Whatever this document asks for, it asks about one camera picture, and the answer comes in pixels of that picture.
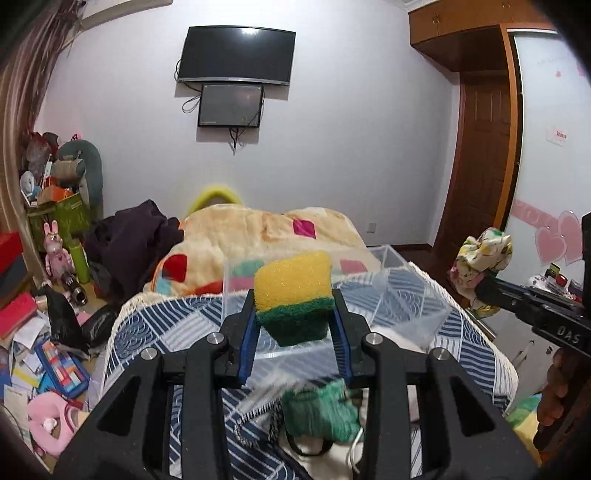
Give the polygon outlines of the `person's right hand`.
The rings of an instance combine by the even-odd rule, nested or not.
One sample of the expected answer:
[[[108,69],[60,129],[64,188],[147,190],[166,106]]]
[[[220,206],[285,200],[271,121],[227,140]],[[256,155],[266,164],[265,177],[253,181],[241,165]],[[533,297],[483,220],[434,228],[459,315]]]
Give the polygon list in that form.
[[[541,400],[537,408],[538,431],[536,437],[550,429],[564,415],[563,401],[575,384],[575,371],[581,361],[585,363],[586,359],[570,349],[561,348],[555,353],[547,371],[546,385],[541,392]],[[583,373],[586,377],[584,387],[576,395],[576,398],[584,399],[581,400],[583,402],[581,405],[584,405],[581,408],[586,413],[590,408],[590,369],[585,368]],[[546,451],[546,447],[538,446],[536,441],[534,441],[534,446],[538,450],[542,464],[549,462],[555,456],[556,452]]]

